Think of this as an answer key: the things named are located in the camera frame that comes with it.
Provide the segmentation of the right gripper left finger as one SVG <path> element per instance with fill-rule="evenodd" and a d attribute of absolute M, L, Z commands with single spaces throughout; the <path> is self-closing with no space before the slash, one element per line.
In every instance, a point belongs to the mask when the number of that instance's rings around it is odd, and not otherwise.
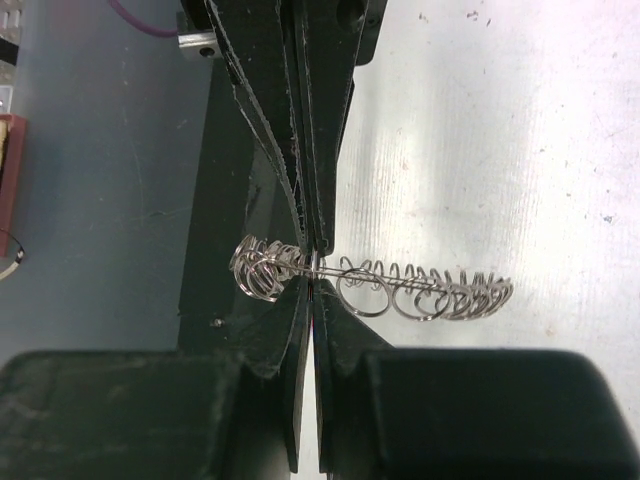
<path fill-rule="evenodd" d="M 1 371 L 5 479 L 287 479 L 310 311 L 297 277 L 204 354 L 33 351 Z"/>

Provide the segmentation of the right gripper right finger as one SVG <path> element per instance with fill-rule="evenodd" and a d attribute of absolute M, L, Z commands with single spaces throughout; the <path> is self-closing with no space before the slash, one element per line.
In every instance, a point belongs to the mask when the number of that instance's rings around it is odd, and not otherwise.
<path fill-rule="evenodd" d="M 330 479 L 635 479 L 600 371 L 562 350 L 397 348 L 312 287 L 319 469 Z"/>

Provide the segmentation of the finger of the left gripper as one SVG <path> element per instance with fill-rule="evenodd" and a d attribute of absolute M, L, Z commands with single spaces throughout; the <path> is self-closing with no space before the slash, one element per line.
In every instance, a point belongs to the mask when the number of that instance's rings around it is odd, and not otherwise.
<path fill-rule="evenodd" d="M 337 162 L 354 72 L 375 54 L 385 1 L 296 1 L 295 52 L 311 245 L 334 249 Z"/>
<path fill-rule="evenodd" d="M 309 218 L 280 1 L 207 1 L 236 103 L 280 182 L 300 248 Z"/>

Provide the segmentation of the metal disc with keyrings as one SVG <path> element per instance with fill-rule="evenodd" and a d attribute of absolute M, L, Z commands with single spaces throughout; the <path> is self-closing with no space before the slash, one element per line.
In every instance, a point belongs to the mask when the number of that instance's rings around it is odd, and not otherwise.
<path fill-rule="evenodd" d="M 378 318 L 393 311 L 417 322 L 471 321 L 495 314 L 514 292 L 509 278 L 493 272 L 469 276 L 462 270 L 453 276 L 448 270 L 412 263 L 386 264 L 371 259 L 355 263 L 347 256 L 331 267 L 316 253 L 305 254 L 298 246 L 253 235 L 245 236 L 236 247 L 229 270 L 247 296 L 271 303 L 297 276 L 328 280 L 344 308 L 362 318 Z"/>

